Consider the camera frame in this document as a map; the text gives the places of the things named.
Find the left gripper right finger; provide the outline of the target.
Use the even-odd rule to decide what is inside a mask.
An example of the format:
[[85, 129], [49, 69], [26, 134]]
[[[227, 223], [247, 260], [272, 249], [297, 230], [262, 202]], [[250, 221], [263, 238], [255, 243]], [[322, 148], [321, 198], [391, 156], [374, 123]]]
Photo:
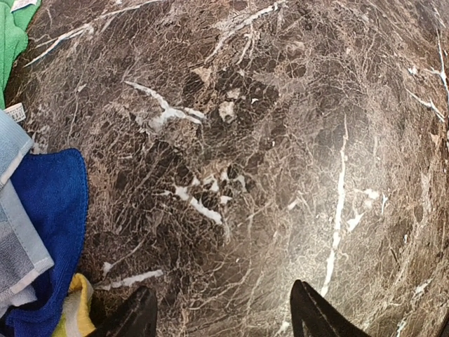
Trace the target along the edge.
[[362, 336], [369, 335], [341, 315], [312, 286], [295, 280], [290, 292], [290, 313], [294, 337], [304, 337], [304, 328], [310, 336]]

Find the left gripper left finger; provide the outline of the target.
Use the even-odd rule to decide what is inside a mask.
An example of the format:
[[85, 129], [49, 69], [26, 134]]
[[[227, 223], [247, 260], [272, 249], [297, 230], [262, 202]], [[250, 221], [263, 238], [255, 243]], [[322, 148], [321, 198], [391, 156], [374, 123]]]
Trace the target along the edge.
[[155, 290], [140, 286], [88, 337], [155, 337], [157, 315]]

